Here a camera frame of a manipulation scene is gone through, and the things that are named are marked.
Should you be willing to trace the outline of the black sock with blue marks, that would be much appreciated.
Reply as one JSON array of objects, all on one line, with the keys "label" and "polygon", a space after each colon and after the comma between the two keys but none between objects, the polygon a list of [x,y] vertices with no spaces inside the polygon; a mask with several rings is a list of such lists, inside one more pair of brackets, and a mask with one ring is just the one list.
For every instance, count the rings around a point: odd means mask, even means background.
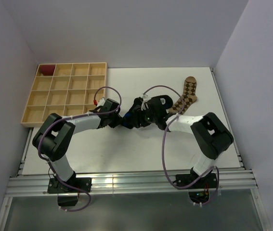
[{"label": "black sock with blue marks", "polygon": [[121,125],[128,128],[144,128],[156,124],[160,130],[165,130],[167,119],[173,115],[167,110],[173,105],[168,95],[155,97],[142,96],[134,99],[132,107],[125,113]]}]

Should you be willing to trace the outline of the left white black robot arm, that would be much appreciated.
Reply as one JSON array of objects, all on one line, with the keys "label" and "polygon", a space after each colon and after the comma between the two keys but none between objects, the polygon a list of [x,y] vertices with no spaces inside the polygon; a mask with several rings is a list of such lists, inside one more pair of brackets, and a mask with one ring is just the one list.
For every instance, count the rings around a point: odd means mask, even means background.
[{"label": "left white black robot arm", "polygon": [[60,116],[50,114],[32,140],[41,159],[47,161],[64,192],[71,192],[77,186],[76,173],[69,164],[66,152],[74,134],[116,127],[121,122],[120,104],[112,99],[101,99],[93,110],[82,115]]}]

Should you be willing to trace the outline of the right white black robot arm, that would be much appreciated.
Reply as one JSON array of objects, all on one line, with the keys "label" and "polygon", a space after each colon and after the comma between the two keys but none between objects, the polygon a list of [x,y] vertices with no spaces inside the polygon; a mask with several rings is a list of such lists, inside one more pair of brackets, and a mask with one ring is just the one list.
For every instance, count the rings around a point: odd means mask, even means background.
[{"label": "right white black robot arm", "polygon": [[202,152],[192,168],[191,184],[197,188],[207,182],[206,171],[213,167],[219,156],[234,142],[228,128],[212,112],[201,116],[180,115],[171,112],[172,99],[168,95],[134,99],[132,107],[125,114],[126,127],[142,128],[156,124],[167,132],[184,132],[194,135]]}]

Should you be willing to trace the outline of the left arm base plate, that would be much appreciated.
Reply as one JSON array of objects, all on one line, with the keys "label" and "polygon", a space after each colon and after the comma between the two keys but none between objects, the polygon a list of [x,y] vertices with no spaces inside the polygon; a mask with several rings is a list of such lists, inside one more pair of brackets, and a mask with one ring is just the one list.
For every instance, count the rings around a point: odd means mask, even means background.
[{"label": "left arm base plate", "polygon": [[57,204],[61,208],[70,208],[77,204],[80,193],[91,191],[91,183],[92,178],[74,178],[68,182],[51,178],[47,193],[57,195]]}]

